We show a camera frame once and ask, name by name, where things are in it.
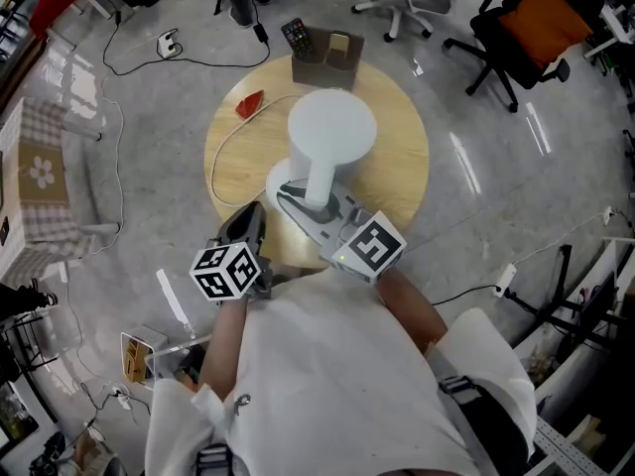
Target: concrete floor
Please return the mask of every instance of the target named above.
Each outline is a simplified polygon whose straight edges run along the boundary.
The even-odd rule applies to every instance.
[[[571,77],[566,83],[554,80],[525,91],[512,81],[520,101],[518,114],[512,115],[501,102],[507,95],[493,75],[473,97],[466,96],[464,89],[480,72],[479,61],[461,51],[442,50],[449,36],[471,40],[468,23],[481,0],[458,0],[449,19],[431,18],[436,31],[428,40],[422,39],[418,26],[405,22],[401,36],[390,45],[382,40],[389,28],[387,16],[350,13],[350,6],[360,1],[274,0],[259,13],[273,59],[289,53],[280,27],[300,16],[310,25],[364,36],[363,58],[411,96],[428,133],[430,181],[406,234],[410,252],[399,267],[430,300],[495,282],[507,263],[554,242],[606,205],[628,213],[632,173],[621,135],[631,125],[626,98],[614,76],[603,77],[582,58],[584,47],[567,51]],[[153,8],[127,13],[109,59],[120,70],[154,60],[155,42],[150,39],[179,28],[187,57],[259,60],[264,51],[254,33],[237,28],[226,13],[212,16],[214,2],[161,0]],[[70,138],[65,142],[69,184],[82,185],[83,177],[88,178],[90,189],[76,187],[71,193],[77,217],[86,223],[95,210],[101,221],[120,217],[114,169],[121,118],[99,88],[106,73],[102,52],[114,26],[113,20],[104,21],[90,8],[82,16],[64,15],[56,28],[76,42],[77,49],[69,53],[51,44],[20,90],[20,95],[60,101],[102,127],[104,139],[98,144]],[[146,40],[148,44],[130,51]],[[103,81],[105,96],[119,102],[125,115],[119,164],[125,227],[112,248],[71,267],[69,283],[83,337],[81,359],[94,374],[123,379],[119,334],[139,323],[167,333],[171,342],[188,338],[162,293],[159,269],[166,271],[196,333],[207,333],[214,309],[188,276],[195,251],[214,236],[219,224],[204,183],[203,147],[214,111],[245,73],[175,63]],[[536,117],[530,114],[530,104]],[[604,227],[596,217],[564,239],[573,244],[570,284],[601,248],[601,235],[627,233],[621,218]],[[557,252],[555,246],[519,264],[514,289],[540,304],[553,286]],[[73,380],[85,381],[99,402],[106,383],[77,362],[79,332],[64,285],[58,277],[47,285],[61,298],[47,319],[47,330],[55,336],[48,352],[59,353],[60,360],[51,365],[55,373],[42,369],[36,378],[72,435],[93,414]],[[514,304],[495,301],[489,291],[447,303],[440,312],[452,320],[474,305],[484,308],[510,341],[530,320]],[[131,390],[151,400],[141,387]],[[97,422],[129,474],[143,468],[148,422],[143,406],[134,406],[134,414],[139,426],[112,401]]]

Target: white shirt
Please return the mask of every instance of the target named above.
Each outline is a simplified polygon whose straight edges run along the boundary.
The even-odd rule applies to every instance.
[[[531,446],[534,387],[485,314],[463,314],[437,347],[459,373],[508,394]],[[213,436],[251,476],[404,468],[476,476],[437,392],[426,360],[374,290],[327,270],[250,304],[236,387],[224,404],[207,386],[195,395],[176,381],[157,383],[146,474],[190,476]],[[236,416],[245,394],[251,402]]]

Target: checkered tablecloth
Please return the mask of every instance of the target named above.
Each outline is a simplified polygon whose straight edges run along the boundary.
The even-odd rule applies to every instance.
[[[9,287],[42,276],[47,265],[80,258],[91,238],[72,220],[62,156],[66,109],[23,98],[0,131],[9,234],[0,247],[0,282]]]

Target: black office chair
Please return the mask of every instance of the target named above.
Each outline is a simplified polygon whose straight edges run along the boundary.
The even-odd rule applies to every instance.
[[[489,4],[493,0],[484,0],[478,9],[478,15],[470,22],[474,35],[483,44],[485,50],[481,50],[456,39],[444,41],[444,48],[449,50],[457,46],[468,53],[483,59],[486,62],[485,68],[476,81],[466,90],[467,95],[472,95],[478,86],[483,82],[487,74],[494,70],[500,78],[505,90],[509,94],[512,102],[509,110],[512,113],[518,111],[518,99],[509,82],[507,74],[515,79],[523,88],[530,89],[538,82],[549,81],[558,78],[564,82],[569,78],[571,69],[566,60],[561,59],[557,67],[550,73],[545,74],[549,68],[548,64],[540,66],[525,52],[521,44],[507,31],[500,23],[499,18],[516,10],[523,0],[503,0],[500,7],[488,10]],[[599,20],[603,0],[565,0],[571,8],[593,29]],[[555,61],[561,52],[550,59]]]

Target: round wooden table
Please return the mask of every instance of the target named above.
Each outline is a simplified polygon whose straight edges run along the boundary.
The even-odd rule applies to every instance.
[[[265,63],[247,74],[224,98],[207,131],[205,181],[222,140],[241,122],[235,113],[246,96],[265,90],[263,105],[287,94],[317,88],[293,83],[291,56]],[[390,77],[362,61],[353,93],[372,110],[377,141],[364,158],[351,185],[355,197],[370,210],[382,210],[395,226],[405,229],[422,202],[428,185],[428,137],[417,109]],[[225,202],[248,202],[265,188],[269,170],[289,156],[287,118],[297,98],[283,99],[256,116],[224,145],[216,161],[214,188]],[[212,202],[222,220],[236,208]],[[261,255],[274,263],[325,268],[319,249],[289,217],[273,208],[263,192],[267,232]]]

